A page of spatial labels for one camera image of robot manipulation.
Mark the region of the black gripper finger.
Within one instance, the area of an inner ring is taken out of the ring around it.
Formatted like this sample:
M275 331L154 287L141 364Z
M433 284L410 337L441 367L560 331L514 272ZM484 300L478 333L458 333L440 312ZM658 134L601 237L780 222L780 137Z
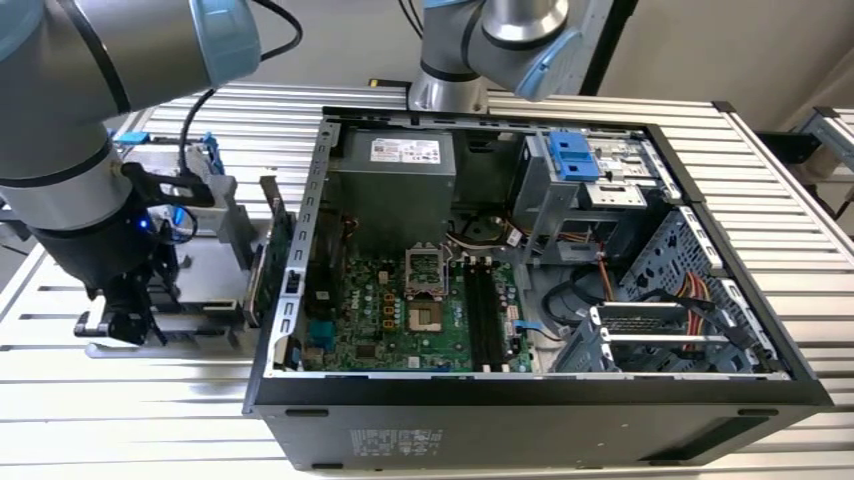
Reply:
M79 338L107 346L142 346L153 330L146 282L130 274L89 288L90 305L74 328Z
M153 309L158 313L181 311L177 286L179 274L178 255L174 247L158 247L151 257L153 277L150 279L150 297Z

